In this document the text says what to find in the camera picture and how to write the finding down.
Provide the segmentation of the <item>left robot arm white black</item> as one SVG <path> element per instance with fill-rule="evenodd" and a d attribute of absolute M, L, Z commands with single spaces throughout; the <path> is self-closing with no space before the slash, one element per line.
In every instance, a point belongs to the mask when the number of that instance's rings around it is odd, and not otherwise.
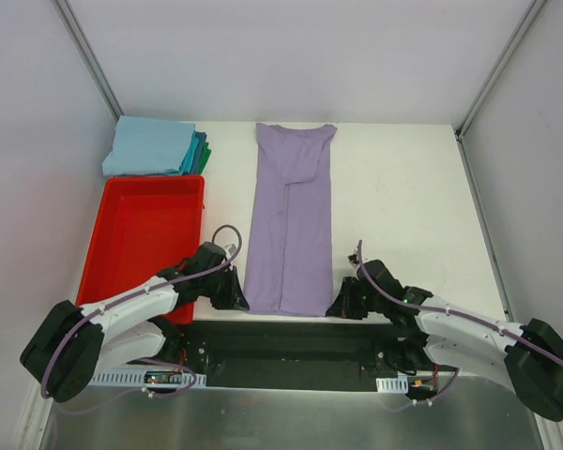
<path fill-rule="evenodd" d="M 206 297 L 225 308 L 243 300 L 233 260 L 235 245 L 204 242 L 181 263 L 141 285 L 81 307 L 56 304 L 24 347 L 21 365 L 41 394 L 63 403 L 79 395 L 100 373 L 142 358 L 179 362 L 181 336 L 169 313 Z"/>

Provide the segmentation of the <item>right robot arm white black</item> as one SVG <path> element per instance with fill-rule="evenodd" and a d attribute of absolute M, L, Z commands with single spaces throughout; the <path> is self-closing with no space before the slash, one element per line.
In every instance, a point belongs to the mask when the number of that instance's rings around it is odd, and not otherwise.
<path fill-rule="evenodd" d="M 493 320 L 440 296 L 404 286 L 379 260 L 356 266 L 327 310 L 361 320 L 379 313 L 405 330 L 384 352 L 393 370 L 414 376 L 432 366 L 472 372 L 511 391 L 531 412 L 563 420 L 563 338 L 547 322 Z"/>

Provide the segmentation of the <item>purple t shirt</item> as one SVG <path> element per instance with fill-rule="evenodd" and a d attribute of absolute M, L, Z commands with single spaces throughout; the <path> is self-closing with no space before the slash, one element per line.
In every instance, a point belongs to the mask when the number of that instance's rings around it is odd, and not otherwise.
<path fill-rule="evenodd" d="M 332 125 L 256 126 L 244 294 L 253 314 L 322 317 L 333 301 Z"/>

